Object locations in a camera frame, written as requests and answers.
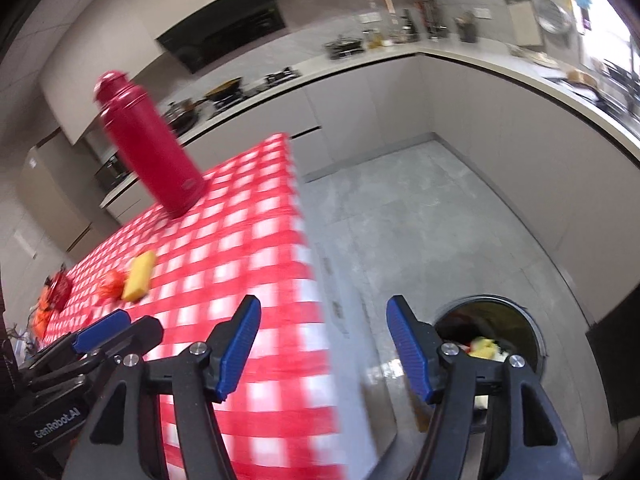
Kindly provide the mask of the red thermos flask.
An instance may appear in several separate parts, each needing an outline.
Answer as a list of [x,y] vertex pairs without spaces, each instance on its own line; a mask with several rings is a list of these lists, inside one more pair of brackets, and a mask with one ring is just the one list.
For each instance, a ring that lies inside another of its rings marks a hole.
[[168,216],[186,214],[204,195],[206,182],[144,88],[125,73],[110,70],[98,79],[93,93],[100,122],[127,167]]

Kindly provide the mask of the gas stove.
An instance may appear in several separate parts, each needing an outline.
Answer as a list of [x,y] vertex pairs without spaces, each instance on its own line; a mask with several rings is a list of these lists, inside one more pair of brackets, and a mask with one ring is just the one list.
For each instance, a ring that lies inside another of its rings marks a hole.
[[270,89],[299,78],[300,76],[302,76],[302,73],[299,70],[288,66],[278,72],[267,74],[264,77],[264,85],[267,89]]

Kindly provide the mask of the black microwave oven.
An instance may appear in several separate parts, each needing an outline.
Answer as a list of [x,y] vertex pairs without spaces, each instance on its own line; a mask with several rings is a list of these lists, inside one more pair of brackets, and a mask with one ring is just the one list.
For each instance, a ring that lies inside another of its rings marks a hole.
[[98,171],[94,174],[96,178],[96,182],[100,189],[105,192],[111,192],[114,190],[117,185],[122,183],[128,174],[130,174],[129,169],[124,164],[124,162],[119,158],[118,154],[115,153],[110,158],[104,162],[104,164],[98,169]]

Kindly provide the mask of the beige refrigerator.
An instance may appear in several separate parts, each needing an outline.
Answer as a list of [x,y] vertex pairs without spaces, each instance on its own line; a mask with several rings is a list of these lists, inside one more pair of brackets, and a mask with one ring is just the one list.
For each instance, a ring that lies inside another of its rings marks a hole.
[[106,196],[96,180],[101,164],[82,142],[56,130],[27,153],[17,196],[57,248],[75,261],[120,229],[101,207]]

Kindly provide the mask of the dish rack with pan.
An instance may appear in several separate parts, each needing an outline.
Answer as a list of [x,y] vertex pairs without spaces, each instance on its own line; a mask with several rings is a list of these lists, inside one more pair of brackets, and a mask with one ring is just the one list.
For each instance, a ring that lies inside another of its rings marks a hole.
[[347,58],[348,56],[364,52],[364,47],[360,38],[344,36],[339,36],[337,39],[328,42],[323,47],[330,60]]

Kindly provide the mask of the utensil holder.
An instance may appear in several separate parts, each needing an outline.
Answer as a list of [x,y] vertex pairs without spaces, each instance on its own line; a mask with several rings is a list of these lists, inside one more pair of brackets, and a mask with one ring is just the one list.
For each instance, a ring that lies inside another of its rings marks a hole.
[[477,43],[477,22],[476,17],[471,11],[466,11],[454,19],[458,36],[461,42],[465,44]]

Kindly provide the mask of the yellow sponge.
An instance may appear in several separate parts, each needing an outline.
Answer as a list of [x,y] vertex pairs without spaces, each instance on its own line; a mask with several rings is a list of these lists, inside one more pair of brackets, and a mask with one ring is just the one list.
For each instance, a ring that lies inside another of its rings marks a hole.
[[156,255],[152,250],[142,252],[132,260],[129,274],[122,290],[122,301],[136,302],[149,292],[155,261]]

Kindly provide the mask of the kitchen counter with cabinets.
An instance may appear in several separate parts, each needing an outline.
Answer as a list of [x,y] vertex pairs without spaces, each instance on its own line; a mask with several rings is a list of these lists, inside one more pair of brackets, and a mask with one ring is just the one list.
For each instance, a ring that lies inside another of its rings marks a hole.
[[182,137],[208,168],[271,133],[318,176],[437,138],[520,217],[592,322],[639,284],[639,141],[506,48],[427,41],[312,58]]

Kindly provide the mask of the black range hood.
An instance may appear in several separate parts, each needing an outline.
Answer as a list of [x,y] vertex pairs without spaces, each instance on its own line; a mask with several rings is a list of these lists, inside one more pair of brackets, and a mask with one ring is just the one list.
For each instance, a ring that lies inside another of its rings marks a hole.
[[195,74],[247,44],[285,29],[277,0],[215,0],[156,41]]

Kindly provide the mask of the black trash bin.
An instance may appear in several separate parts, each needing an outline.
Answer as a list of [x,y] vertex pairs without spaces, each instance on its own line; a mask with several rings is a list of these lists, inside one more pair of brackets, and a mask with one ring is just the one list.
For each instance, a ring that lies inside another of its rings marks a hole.
[[[499,296],[471,296],[450,304],[434,326],[413,316],[400,324],[416,329],[407,342],[409,350],[418,353],[402,359],[411,365],[411,387],[421,400],[436,406],[430,437],[444,429],[469,437],[478,396],[494,401],[487,407],[489,427],[518,448],[525,444],[527,429],[558,422],[540,383],[544,338],[518,304]],[[506,360],[468,356],[466,347],[478,337],[493,339],[509,353]]]

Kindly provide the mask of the red checkered tablecloth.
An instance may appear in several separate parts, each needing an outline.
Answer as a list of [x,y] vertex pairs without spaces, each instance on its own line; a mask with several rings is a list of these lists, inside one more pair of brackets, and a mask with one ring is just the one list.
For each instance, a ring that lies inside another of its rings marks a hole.
[[52,316],[50,344],[115,310],[99,284],[154,252],[149,292],[132,318],[163,325],[153,358],[175,356],[228,320],[243,297],[262,322],[241,381],[216,417],[241,479],[341,479],[337,393],[329,338],[298,206],[288,139],[276,133],[206,172],[207,190],[183,217],[152,206],[70,269],[72,293]]

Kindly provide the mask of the yellow cloth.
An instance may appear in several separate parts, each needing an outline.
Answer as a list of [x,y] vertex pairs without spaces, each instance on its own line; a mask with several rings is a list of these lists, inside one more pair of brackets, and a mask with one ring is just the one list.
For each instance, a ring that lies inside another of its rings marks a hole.
[[472,358],[495,362],[504,362],[509,353],[503,350],[493,339],[478,337],[471,341],[465,352]]

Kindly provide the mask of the white cutting board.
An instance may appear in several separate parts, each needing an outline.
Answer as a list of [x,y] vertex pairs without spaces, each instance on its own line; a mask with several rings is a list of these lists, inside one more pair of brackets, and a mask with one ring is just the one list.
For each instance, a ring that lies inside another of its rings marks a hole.
[[541,50],[544,38],[537,22],[533,0],[503,0],[514,30],[515,44],[529,50]]

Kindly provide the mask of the metal strainer plate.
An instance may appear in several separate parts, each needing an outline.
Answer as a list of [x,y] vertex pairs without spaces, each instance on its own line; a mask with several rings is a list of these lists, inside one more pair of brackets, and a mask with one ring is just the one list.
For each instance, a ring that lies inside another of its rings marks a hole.
[[535,2],[537,22],[544,32],[549,35],[564,36],[573,28],[573,22],[564,9],[552,0],[537,0]]

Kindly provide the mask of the orange plastic bag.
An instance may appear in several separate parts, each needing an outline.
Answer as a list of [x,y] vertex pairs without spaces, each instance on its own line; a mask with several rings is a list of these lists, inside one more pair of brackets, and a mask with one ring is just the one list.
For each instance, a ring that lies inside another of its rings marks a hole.
[[100,279],[96,293],[99,300],[119,300],[122,298],[126,282],[126,274],[117,269],[107,271]]

